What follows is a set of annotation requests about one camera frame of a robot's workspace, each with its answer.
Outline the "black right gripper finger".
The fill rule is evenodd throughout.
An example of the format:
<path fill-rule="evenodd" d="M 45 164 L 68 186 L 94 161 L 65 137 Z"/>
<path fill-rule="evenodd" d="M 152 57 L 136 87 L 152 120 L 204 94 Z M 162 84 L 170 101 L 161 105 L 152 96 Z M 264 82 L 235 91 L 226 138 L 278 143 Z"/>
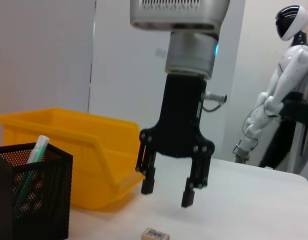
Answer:
<path fill-rule="evenodd" d="M 155 159 L 157 152 L 148 145 L 148 143 L 152 141 L 151 136 L 140 134 L 139 140 L 140 146 L 135 171 L 141 173 L 144 176 L 141 193 L 143 195 L 149 195 L 153 192 L 155 184 Z"/>
<path fill-rule="evenodd" d="M 202 189 L 208 185 L 208 176 L 210 170 L 212 150 L 202 147 L 195 151 L 192 156 L 190 175 L 186 179 L 183 192 L 181 207 L 187 208 L 194 203 L 194 189 Z"/>

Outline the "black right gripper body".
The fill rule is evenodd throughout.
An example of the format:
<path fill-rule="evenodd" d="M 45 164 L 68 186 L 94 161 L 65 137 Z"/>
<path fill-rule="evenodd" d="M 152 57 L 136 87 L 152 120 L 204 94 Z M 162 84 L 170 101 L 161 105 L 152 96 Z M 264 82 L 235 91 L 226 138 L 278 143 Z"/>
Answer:
<path fill-rule="evenodd" d="M 139 134 L 139 156 L 145 151 L 174 158 L 210 158 L 212 141 L 200 131 L 206 81 L 199 76 L 168 74 L 160 116 L 155 126 Z"/>

